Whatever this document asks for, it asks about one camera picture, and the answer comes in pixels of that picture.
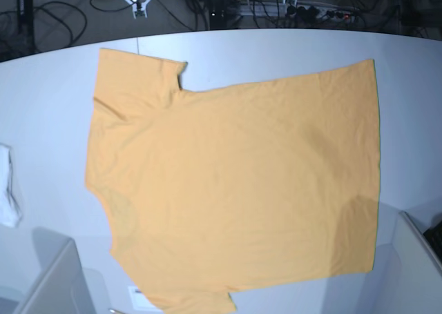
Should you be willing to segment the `orange T-shirt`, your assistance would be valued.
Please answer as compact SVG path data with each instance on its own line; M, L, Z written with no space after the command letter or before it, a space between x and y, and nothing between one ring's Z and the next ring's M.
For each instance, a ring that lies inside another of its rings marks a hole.
M374 265L380 117L371 59L191 92L185 63L102 49L86 187L111 255L165 313Z

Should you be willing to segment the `grey box left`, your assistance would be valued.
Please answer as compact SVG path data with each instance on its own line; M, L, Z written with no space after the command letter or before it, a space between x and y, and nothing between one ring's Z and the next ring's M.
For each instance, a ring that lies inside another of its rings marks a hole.
M73 239L67 239L20 301L15 313L95 313Z

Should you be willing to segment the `grey box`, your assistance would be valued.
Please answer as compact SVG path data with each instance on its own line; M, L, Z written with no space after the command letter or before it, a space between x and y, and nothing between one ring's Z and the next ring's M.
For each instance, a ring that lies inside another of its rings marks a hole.
M15 313L95 313L73 239L67 239L20 301Z
M396 222L372 312L441 312L441 263L405 212Z

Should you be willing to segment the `white crumpled cloth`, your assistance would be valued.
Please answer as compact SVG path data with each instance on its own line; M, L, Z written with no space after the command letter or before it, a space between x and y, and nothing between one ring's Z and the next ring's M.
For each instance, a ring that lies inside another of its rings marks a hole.
M16 228L22 212L12 193L12 172L10 148L1 144L1 225Z

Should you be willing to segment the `grey box right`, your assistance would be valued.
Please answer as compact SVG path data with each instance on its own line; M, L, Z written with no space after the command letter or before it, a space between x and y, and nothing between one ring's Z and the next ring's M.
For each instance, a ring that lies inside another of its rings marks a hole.
M441 312L441 263L405 212L396 222L372 312Z

